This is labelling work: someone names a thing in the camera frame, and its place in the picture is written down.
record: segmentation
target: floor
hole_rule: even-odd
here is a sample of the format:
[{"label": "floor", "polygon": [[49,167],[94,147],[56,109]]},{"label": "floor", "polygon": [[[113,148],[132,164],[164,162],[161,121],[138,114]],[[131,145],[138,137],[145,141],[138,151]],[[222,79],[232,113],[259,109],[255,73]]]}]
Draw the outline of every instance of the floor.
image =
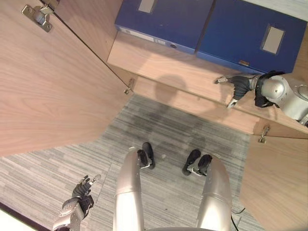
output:
[{"label": "floor", "polygon": [[[154,170],[141,171],[146,229],[195,226],[205,178],[181,172],[194,148],[222,159],[230,175],[233,211],[243,208],[238,197],[249,136],[136,95],[93,142],[1,158],[0,202],[51,228],[79,179],[101,174],[92,187],[96,204],[81,230],[111,231],[120,167],[128,148],[145,141],[152,143],[156,158]],[[247,211],[233,217],[240,231],[264,230]]]}]

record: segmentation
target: white label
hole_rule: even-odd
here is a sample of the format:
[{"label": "white label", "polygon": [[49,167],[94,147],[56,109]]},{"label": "white label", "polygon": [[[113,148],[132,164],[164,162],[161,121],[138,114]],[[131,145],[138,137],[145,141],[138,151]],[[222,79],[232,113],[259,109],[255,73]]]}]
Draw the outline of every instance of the white label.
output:
[{"label": "white label", "polygon": [[154,42],[154,38],[152,38],[151,36],[147,36],[147,35],[144,35],[142,33],[139,33],[139,32],[133,31],[133,30],[128,30],[128,29],[120,27],[120,31],[127,33],[127,34],[130,34],[130,35],[140,37],[142,39],[145,39],[145,40],[148,40],[148,41],[151,41],[151,42]]},{"label": "white label", "polygon": [[161,44],[161,45],[165,45],[166,42],[165,41],[162,41],[162,40],[159,40],[159,39],[154,39],[154,42],[158,43],[158,44]]},{"label": "white label", "polygon": [[156,0],[141,0],[138,11],[151,13]]},{"label": "white label", "polygon": [[283,30],[270,26],[262,49],[277,54],[283,35]]}]

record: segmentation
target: wooden cabinet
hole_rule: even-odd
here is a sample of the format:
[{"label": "wooden cabinet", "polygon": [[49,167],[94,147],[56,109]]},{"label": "wooden cabinet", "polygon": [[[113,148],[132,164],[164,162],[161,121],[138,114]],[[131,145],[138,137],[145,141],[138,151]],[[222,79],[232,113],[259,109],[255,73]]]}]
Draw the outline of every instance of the wooden cabinet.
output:
[{"label": "wooden cabinet", "polygon": [[266,139],[250,139],[240,200],[266,230],[307,230],[308,140]]},{"label": "wooden cabinet", "polygon": [[[254,107],[252,92],[227,109],[232,86],[213,81],[235,71],[117,33],[121,2],[61,0],[46,33],[20,13],[39,0],[1,1],[0,155],[97,138],[132,95],[123,91],[134,79],[136,94],[248,134],[270,124],[267,144],[251,138],[241,199],[269,230],[301,227],[308,129],[279,109]],[[303,80],[307,52],[308,30],[293,73]]]},{"label": "wooden cabinet", "polygon": [[93,140],[132,94],[55,15],[49,33],[22,15],[26,3],[42,5],[0,3],[0,156]]}]

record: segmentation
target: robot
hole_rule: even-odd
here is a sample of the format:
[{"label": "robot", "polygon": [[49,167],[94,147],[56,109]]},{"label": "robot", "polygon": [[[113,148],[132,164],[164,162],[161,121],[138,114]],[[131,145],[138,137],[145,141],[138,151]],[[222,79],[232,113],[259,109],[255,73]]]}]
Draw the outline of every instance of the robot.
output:
[{"label": "robot", "polygon": [[234,95],[228,108],[248,92],[255,90],[255,106],[269,107],[275,105],[288,117],[308,127],[308,85],[284,74],[270,71],[267,74],[246,74],[222,76],[216,84],[228,82],[234,84]]},{"label": "robot", "polygon": [[[234,96],[228,108],[248,92],[255,90],[255,105],[275,105],[287,116],[308,127],[308,86],[289,78],[283,72],[222,76],[216,84],[234,84]],[[144,231],[141,203],[140,169],[155,167],[154,153],[146,142],[137,150],[130,148],[120,170],[115,192],[113,231]],[[232,196],[228,173],[223,163],[211,155],[201,155],[193,150],[182,169],[184,175],[194,173],[206,176],[201,197],[196,228],[159,228],[150,231],[230,231]],[[75,187],[72,198],[65,201],[53,226],[53,231],[79,231],[81,221],[87,216],[94,202],[90,187],[100,176],[90,180],[85,176]]]}]

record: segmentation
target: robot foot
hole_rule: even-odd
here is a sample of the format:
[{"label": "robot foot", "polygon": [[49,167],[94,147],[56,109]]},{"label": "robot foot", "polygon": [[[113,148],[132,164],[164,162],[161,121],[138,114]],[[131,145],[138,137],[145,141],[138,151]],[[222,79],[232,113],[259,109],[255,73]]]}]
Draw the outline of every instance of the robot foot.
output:
[{"label": "robot foot", "polygon": [[192,150],[186,160],[182,172],[185,176],[188,176],[191,173],[194,173],[197,176],[206,176],[207,168],[211,161],[211,155],[206,154],[201,156],[201,152],[198,149]]},{"label": "robot foot", "polygon": [[142,145],[142,149],[137,151],[140,159],[140,168],[155,168],[154,152],[149,142]]},{"label": "robot foot", "polygon": [[189,154],[189,156],[187,157],[186,163],[184,165],[184,167],[182,168],[182,173],[185,176],[189,176],[192,172],[190,170],[188,170],[188,167],[193,165],[194,162],[200,158],[201,156],[201,152],[198,149],[194,149],[192,150],[192,152]]}]

